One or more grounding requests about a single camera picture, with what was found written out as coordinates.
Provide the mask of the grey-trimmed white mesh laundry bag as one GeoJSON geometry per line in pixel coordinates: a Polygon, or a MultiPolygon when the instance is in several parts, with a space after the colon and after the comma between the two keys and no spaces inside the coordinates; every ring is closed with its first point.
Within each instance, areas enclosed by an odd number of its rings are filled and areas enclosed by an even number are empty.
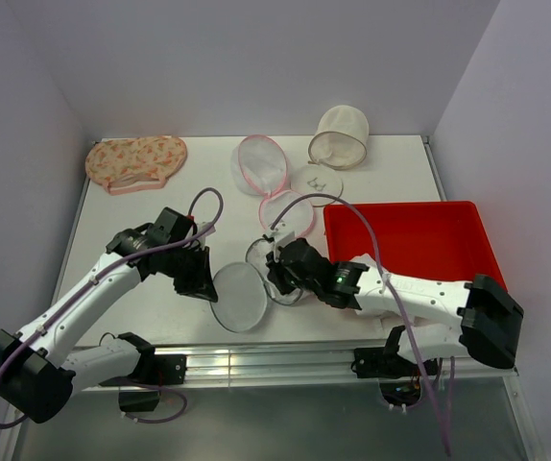
{"type": "Polygon", "coordinates": [[[210,302],[212,314],[225,330],[245,333],[257,327],[273,304],[292,306],[304,293],[294,289],[281,294],[268,280],[267,255],[272,244],[261,237],[248,247],[245,259],[222,267],[214,276],[217,302],[210,302]]]}

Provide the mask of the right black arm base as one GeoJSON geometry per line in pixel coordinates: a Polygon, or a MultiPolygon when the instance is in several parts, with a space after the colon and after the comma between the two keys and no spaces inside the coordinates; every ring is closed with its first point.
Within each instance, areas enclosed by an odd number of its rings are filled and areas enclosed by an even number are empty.
{"type": "Polygon", "coordinates": [[[422,394],[419,366],[386,350],[386,347],[355,349],[351,371],[359,379],[386,379],[387,383],[379,387],[388,404],[409,406],[418,403],[422,394]]]}

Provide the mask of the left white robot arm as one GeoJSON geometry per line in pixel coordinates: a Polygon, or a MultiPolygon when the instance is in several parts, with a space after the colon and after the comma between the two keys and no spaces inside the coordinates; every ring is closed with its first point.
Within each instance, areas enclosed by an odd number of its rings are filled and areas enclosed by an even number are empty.
{"type": "MultiPolygon", "coordinates": [[[[74,348],[110,307],[150,276],[171,279],[181,296],[217,301],[204,244],[215,224],[199,225],[166,207],[153,223],[116,233],[66,295],[17,332],[0,330],[0,398],[23,420],[42,424],[86,388],[112,379],[151,384],[156,349],[135,333],[84,351],[74,348]]],[[[0,422],[0,429],[7,428],[0,422]]]]}

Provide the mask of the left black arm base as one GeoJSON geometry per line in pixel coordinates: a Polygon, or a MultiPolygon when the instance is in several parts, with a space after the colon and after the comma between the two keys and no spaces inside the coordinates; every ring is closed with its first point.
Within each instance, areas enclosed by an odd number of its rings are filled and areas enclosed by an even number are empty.
{"type": "Polygon", "coordinates": [[[120,391],[118,407],[126,414],[154,412],[160,404],[176,404],[178,414],[188,406],[187,398],[179,391],[164,388],[181,385],[185,379],[186,356],[184,354],[157,354],[148,371],[140,376],[133,374],[115,378],[114,386],[135,386],[140,391],[120,391]]]}

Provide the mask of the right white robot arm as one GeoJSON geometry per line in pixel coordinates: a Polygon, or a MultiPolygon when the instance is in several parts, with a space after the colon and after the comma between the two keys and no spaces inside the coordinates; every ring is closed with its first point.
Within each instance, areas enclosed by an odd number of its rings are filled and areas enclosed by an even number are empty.
{"type": "Polygon", "coordinates": [[[523,308],[493,278],[418,279],[380,269],[369,256],[331,262],[305,239],[273,245],[265,257],[268,279],[282,295],[300,290],[359,316],[398,315],[384,355],[402,375],[417,360],[468,356],[499,370],[515,366],[523,308]]]}

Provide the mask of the orange floral laundry bag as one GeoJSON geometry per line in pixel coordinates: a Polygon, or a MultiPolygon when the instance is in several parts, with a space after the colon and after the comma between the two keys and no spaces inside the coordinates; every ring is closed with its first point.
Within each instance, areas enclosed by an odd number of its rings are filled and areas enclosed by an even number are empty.
{"type": "Polygon", "coordinates": [[[187,156],[185,142],[175,136],[110,139],[92,147],[84,169],[107,194],[118,196],[163,188],[187,156]]]}

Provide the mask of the white bra in tray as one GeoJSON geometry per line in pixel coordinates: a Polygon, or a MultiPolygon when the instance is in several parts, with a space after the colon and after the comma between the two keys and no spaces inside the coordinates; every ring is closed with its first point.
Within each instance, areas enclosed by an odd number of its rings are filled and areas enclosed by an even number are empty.
{"type": "Polygon", "coordinates": [[[413,327],[425,324],[449,325],[452,314],[438,299],[439,289],[435,281],[378,272],[376,262],[368,255],[356,256],[352,262],[368,267],[357,282],[358,293],[354,296],[359,305],[356,314],[374,319],[384,333],[391,327],[404,324],[401,310],[393,291],[385,284],[388,281],[398,294],[413,327]]]}

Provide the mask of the beige mesh laundry bag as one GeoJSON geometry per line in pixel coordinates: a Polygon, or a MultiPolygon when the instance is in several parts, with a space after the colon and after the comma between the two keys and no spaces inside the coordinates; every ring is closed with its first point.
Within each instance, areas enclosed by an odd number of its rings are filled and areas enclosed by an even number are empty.
{"type": "Polygon", "coordinates": [[[368,151],[370,127],[359,109],[339,105],[327,110],[308,145],[308,163],[291,178],[291,189],[300,195],[323,193],[340,197],[344,183],[339,171],[359,166],[368,151]]]}

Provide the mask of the red plastic tray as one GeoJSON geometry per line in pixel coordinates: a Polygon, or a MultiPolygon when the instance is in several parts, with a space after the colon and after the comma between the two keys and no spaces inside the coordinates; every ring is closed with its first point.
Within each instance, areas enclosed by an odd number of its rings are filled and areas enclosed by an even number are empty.
{"type": "Polygon", "coordinates": [[[329,258],[348,261],[373,254],[391,273],[435,281],[488,276],[507,284],[476,205],[469,201],[327,206],[323,211],[329,258]]]}

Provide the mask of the aluminium mounting rail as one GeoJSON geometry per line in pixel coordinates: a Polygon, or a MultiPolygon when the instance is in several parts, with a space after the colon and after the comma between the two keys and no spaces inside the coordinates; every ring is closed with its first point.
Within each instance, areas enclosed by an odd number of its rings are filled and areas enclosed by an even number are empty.
{"type": "MultiPolygon", "coordinates": [[[[357,348],[383,347],[382,341],[263,343],[155,347],[157,354],[184,354],[184,388],[237,388],[358,382],[350,369],[357,348]]],[[[136,360],[136,347],[107,339],[102,346],[77,348],[62,368],[73,371],[73,396],[83,390],[113,388],[113,380],[127,376],[136,360]]]]}

